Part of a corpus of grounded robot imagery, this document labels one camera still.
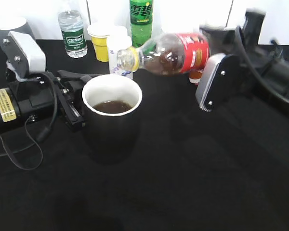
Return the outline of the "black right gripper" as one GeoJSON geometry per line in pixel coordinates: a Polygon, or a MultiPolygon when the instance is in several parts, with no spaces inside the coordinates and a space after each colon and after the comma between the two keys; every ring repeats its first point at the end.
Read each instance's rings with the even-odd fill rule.
{"type": "Polygon", "coordinates": [[[257,9],[247,9],[243,27],[236,28],[200,26],[200,31],[207,38],[211,49],[211,57],[203,69],[201,78],[209,79],[214,75],[217,68],[217,58],[229,54],[236,55],[241,60],[241,66],[249,69],[256,79],[263,77],[252,63],[248,52],[255,51],[258,46],[260,31],[262,28],[265,12],[257,9]]]}

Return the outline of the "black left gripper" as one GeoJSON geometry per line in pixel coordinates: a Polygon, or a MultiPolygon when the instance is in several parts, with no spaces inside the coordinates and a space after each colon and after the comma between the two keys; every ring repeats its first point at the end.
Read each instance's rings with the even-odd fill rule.
{"type": "Polygon", "coordinates": [[[9,129],[22,126],[31,115],[37,120],[53,116],[55,105],[57,115],[72,131],[81,130],[85,126],[81,111],[81,91],[84,83],[102,74],[81,74],[66,70],[58,70],[57,75],[47,74],[55,86],[57,102],[54,101],[52,85],[47,77],[32,74],[28,81],[19,82],[13,71],[6,71],[10,97],[16,112],[16,120],[9,124],[9,129]]]}

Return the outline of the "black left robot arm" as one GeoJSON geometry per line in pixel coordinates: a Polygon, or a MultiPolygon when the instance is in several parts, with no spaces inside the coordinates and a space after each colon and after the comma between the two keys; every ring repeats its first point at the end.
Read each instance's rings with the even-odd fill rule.
{"type": "Polygon", "coordinates": [[[53,127],[57,117],[72,130],[85,126],[81,111],[81,92],[95,74],[80,74],[59,70],[31,74],[24,82],[16,80],[12,71],[7,72],[8,86],[0,89],[0,133],[21,127],[32,121],[50,118],[53,127]]]}

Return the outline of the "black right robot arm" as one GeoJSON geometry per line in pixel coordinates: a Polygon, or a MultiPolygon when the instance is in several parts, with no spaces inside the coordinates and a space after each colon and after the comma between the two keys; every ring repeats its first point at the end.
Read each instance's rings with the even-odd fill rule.
{"type": "Polygon", "coordinates": [[[249,8],[243,26],[200,26],[210,46],[210,57],[196,90],[200,109],[210,112],[230,97],[258,85],[289,110],[289,62],[284,59],[283,48],[275,39],[270,41],[270,51],[258,46],[265,15],[264,11],[249,8]]]}

